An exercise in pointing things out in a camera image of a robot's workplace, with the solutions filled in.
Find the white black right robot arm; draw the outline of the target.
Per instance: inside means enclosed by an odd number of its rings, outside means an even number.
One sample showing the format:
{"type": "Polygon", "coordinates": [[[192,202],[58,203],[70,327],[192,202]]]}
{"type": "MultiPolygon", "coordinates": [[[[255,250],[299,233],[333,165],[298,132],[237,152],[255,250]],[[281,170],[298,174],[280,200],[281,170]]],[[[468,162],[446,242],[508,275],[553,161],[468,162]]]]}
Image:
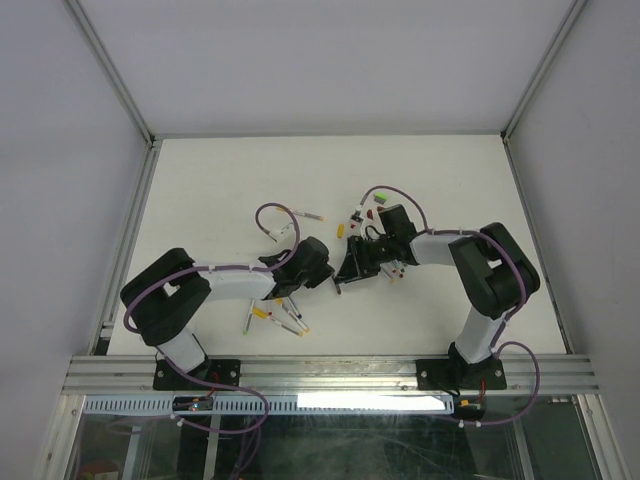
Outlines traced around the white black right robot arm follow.
{"type": "Polygon", "coordinates": [[[447,374],[455,385],[471,386],[481,378],[481,362],[493,354],[506,324],[540,289],[536,268],[499,222],[478,231],[419,231],[402,205],[382,209],[380,220],[382,233],[347,239],[335,282],[372,278],[393,262],[455,268],[471,309],[450,347],[447,374]]]}

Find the yellow cap marker pen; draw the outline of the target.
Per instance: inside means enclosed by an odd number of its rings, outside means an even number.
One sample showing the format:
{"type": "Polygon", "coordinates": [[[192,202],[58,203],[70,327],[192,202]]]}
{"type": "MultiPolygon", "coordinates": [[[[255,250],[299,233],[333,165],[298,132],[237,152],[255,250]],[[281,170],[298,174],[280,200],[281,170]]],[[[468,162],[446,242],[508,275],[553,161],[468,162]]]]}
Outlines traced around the yellow cap marker pen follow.
{"type": "Polygon", "coordinates": [[[290,209],[290,211],[291,211],[291,213],[293,215],[296,215],[298,217],[312,219],[312,220],[316,220],[316,221],[324,221],[325,220],[324,216],[321,216],[321,215],[318,215],[318,214],[314,214],[314,213],[311,213],[311,212],[300,211],[300,210],[296,210],[296,209],[290,209]]]}

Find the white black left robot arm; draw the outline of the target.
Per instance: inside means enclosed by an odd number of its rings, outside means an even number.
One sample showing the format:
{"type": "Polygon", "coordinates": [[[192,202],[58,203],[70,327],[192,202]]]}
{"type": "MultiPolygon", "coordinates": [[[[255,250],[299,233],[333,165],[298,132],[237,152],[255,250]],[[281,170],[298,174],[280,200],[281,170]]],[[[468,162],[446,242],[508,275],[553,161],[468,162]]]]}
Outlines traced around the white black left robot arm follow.
{"type": "Polygon", "coordinates": [[[286,298],[302,287],[317,287],[332,273],[329,250],[315,237],[254,265],[198,266],[185,249],[173,248],[120,291],[125,327],[169,359],[184,386],[198,388],[208,380],[210,366],[187,324],[205,302],[286,298]]]}

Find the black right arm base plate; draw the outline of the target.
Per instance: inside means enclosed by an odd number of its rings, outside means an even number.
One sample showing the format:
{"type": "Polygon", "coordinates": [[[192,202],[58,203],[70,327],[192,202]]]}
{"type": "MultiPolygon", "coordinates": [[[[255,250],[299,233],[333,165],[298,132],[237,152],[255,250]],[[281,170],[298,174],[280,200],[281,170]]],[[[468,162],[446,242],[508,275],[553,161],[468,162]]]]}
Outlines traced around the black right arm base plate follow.
{"type": "Polygon", "coordinates": [[[415,362],[419,390],[458,392],[461,390],[501,391],[507,388],[503,364],[493,357],[467,364],[449,357],[418,359],[415,362]]]}

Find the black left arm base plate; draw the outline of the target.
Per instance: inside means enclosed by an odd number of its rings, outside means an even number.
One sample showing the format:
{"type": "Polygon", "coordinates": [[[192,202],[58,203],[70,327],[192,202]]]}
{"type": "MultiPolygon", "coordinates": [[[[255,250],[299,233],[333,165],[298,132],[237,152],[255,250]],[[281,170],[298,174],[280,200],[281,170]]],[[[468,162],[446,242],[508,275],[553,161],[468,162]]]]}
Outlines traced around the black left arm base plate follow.
{"type": "Polygon", "coordinates": [[[156,361],[152,387],[155,391],[198,391],[211,389],[212,383],[239,385],[241,361],[230,358],[209,358],[192,371],[179,372],[170,362],[156,361]]]}

